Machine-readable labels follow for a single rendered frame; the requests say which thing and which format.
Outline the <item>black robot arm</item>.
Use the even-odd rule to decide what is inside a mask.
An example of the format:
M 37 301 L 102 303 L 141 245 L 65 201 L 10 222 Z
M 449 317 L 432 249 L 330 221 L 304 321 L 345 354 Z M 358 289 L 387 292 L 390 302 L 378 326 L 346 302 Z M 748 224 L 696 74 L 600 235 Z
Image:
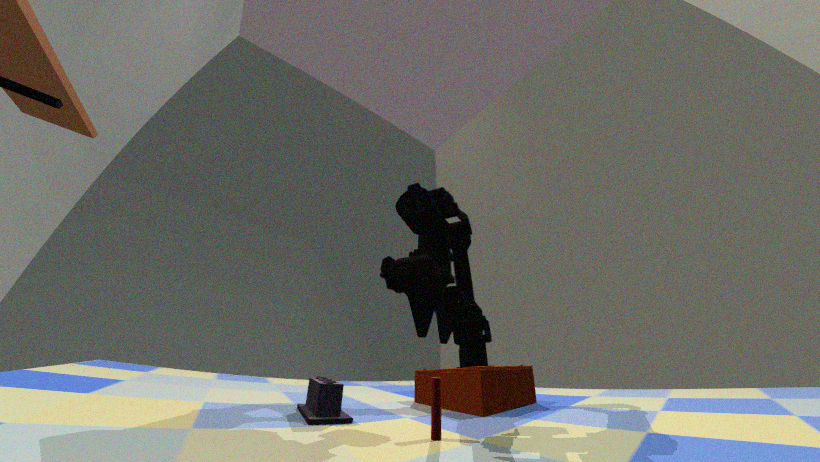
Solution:
M 467 254 L 472 231 L 467 215 L 444 187 L 428 191 L 419 182 L 408 185 L 408 190 L 400 196 L 395 207 L 411 231 L 418 235 L 418 246 L 425 241 L 439 240 L 448 243 L 452 249 L 456 286 L 466 295 L 466 305 L 452 329 L 454 343 L 460 345 L 461 367 L 457 368 L 490 367 L 485 346 L 492 341 L 492 335 L 488 320 L 474 300 Z M 462 221 L 448 223 L 445 220 L 456 216 Z M 402 293 L 390 278 L 391 266 L 395 261 L 390 256 L 382 260 L 380 277 L 385 279 L 388 289 Z M 483 330 L 485 335 L 482 335 Z

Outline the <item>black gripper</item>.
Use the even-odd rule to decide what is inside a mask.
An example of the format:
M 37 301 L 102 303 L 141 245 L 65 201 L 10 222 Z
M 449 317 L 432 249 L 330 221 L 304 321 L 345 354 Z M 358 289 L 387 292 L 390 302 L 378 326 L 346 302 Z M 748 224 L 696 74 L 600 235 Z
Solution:
M 413 255 L 397 259 L 390 278 L 408 297 L 418 337 L 426 337 L 434 311 L 440 342 L 446 344 L 466 305 L 466 295 L 457 286 L 447 286 L 455 283 L 454 255 L 450 245 L 439 240 L 422 242 Z

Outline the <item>red peg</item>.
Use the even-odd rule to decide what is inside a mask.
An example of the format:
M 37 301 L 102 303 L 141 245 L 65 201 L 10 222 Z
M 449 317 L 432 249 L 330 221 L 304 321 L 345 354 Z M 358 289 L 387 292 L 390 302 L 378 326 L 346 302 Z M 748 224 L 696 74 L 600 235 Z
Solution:
M 441 378 L 432 377 L 431 379 L 431 439 L 434 441 L 441 441 Z

